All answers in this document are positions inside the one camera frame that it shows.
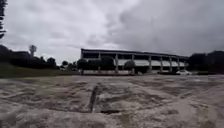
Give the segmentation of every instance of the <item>white car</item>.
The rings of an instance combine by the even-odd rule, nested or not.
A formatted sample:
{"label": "white car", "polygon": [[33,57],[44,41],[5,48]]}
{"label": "white car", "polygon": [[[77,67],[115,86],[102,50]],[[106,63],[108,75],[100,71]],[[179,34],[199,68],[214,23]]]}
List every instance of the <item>white car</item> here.
{"label": "white car", "polygon": [[178,75],[192,75],[192,73],[187,70],[180,70],[177,72],[177,74]]}

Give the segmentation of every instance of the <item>flat roof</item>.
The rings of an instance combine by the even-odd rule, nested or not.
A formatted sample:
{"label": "flat roof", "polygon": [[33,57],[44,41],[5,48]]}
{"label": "flat roof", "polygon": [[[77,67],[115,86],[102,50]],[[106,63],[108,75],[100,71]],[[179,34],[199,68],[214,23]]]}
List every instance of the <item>flat roof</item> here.
{"label": "flat roof", "polygon": [[121,53],[121,54],[140,54],[140,55],[152,55],[152,56],[172,56],[181,57],[188,59],[187,56],[179,56],[166,53],[153,53],[153,52],[140,52],[140,51],[127,51],[127,50],[105,50],[105,49],[81,49],[82,52],[92,52],[92,53]]}

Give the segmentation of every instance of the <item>sky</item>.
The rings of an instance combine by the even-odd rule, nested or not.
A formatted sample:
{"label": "sky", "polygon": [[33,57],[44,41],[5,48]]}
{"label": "sky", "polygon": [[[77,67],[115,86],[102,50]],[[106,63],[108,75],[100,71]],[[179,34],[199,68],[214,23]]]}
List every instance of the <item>sky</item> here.
{"label": "sky", "polygon": [[76,61],[81,48],[189,56],[224,50],[223,0],[8,0],[1,43]]}

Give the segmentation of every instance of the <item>cracked concrete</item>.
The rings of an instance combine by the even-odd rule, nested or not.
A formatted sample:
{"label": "cracked concrete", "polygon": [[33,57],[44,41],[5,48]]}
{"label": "cracked concrete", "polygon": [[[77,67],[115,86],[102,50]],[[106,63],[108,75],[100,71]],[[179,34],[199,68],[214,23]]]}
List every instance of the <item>cracked concrete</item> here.
{"label": "cracked concrete", "polygon": [[221,128],[224,76],[0,80],[3,128]]}

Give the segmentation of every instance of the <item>lawn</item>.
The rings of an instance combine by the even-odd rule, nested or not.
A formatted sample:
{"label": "lawn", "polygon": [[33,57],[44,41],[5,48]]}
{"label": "lawn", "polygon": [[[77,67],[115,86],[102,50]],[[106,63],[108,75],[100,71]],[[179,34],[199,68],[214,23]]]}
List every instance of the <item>lawn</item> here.
{"label": "lawn", "polygon": [[30,69],[15,67],[10,64],[0,63],[0,78],[17,78],[17,77],[38,77],[38,76],[60,76],[75,75],[74,71],[60,71],[53,69]]}

